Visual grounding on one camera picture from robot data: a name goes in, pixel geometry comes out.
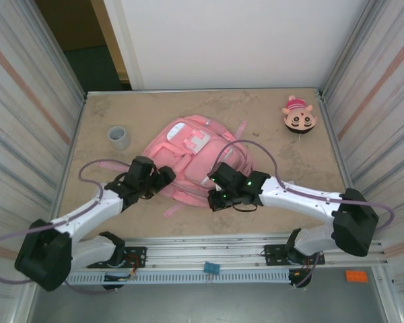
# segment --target table surface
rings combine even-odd
[[[283,123],[281,109],[290,95],[314,106],[318,124],[309,133],[290,132]],[[130,162],[156,135],[179,116],[200,114],[224,124],[234,132],[242,121],[248,123],[242,138],[265,146],[276,158],[282,180],[330,192],[344,191],[335,156],[318,108],[313,89],[249,89],[206,92],[166,92],[105,94],[89,96],[80,124],[60,215],[88,202],[96,188],[77,179],[79,169],[93,159],[114,158]],[[131,138],[130,146],[115,150],[107,139],[108,130],[124,126]],[[248,146],[256,170],[273,174],[271,160],[259,148]],[[110,182],[118,173],[90,166],[86,178]],[[209,234],[251,234],[292,231],[297,227],[314,227],[320,221],[276,207],[259,207],[252,213],[226,209],[212,213],[209,209],[185,207],[166,218],[163,212],[175,202],[162,196],[140,200],[89,234],[111,231],[121,238],[161,236],[197,236]]]

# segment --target pink backpack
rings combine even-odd
[[[238,129],[242,132],[243,123]],[[231,132],[220,123],[204,116],[187,116],[171,122],[145,149],[142,155],[151,158],[155,165],[170,166],[176,174],[175,181],[160,191],[184,205],[208,207],[208,191],[215,188],[207,177],[220,150],[230,141],[236,140]],[[253,159],[247,149],[237,143],[228,147],[220,157],[235,170],[248,175]],[[171,215],[182,206],[168,210]]]

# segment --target plush toy head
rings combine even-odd
[[[283,113],[287,114],[284,123],[293,133],[307,133],[317,123],[317,117],[311,115],[312,106],[305,107],[305,101],[294,96],[289,97],[289,102],[283,108]]]

